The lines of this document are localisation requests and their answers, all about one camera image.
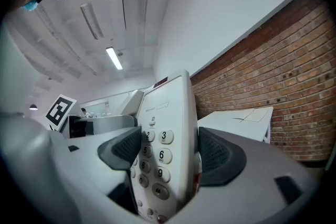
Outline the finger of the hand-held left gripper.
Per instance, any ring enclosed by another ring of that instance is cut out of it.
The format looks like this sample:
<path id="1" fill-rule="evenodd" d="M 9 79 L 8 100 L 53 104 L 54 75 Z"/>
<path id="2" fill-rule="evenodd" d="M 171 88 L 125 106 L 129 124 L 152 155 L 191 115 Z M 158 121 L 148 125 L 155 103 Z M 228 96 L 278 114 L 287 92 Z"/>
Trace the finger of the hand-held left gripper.
<path id="1" fill-rule="evenodd" d="M 76 127 L 83 129 L 85 136 L 108 133 L 127 127 L 136 127 L 137 125 L 137 119 L 131 115 L 81 118 L 76 120 Z"/>

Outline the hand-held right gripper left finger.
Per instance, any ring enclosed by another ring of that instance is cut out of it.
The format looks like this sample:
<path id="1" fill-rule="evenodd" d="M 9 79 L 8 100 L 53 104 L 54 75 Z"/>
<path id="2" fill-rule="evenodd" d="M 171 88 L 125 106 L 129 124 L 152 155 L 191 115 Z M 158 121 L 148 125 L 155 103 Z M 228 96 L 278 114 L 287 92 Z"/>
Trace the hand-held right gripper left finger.
<path id="1" fill-rule="evenodd" d="M 66 139 L 50 131 L 55 169 L 66 192 L 66 218 L 136 218 L 131 166 L 140 127 Z"/>

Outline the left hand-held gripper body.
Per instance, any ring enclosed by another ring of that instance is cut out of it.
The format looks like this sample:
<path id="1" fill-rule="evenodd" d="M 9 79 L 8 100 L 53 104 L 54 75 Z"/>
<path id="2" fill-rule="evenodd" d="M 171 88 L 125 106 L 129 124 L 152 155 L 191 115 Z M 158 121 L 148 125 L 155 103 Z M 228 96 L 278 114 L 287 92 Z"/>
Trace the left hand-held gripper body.
<path id="1" fill-rule="evenodd" d="M 61 133 L 64 138 L 78 138 L 87 135 L 85 117 L 77 100 L 60 95 L 46 114 L 47 125 L 52 131 Z"/>

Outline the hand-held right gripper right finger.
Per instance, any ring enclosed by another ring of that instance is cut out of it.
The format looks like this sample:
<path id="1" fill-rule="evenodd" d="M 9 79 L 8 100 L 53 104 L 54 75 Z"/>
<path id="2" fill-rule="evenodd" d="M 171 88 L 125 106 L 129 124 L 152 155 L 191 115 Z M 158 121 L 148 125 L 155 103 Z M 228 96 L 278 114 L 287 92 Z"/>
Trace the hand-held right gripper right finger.
<path id="1" fill-rule="evenodd" d="M 200 127 L 199 218 L 207 223 L 286 223 L 318 181 L 283 151 L 232 133 Z"/>

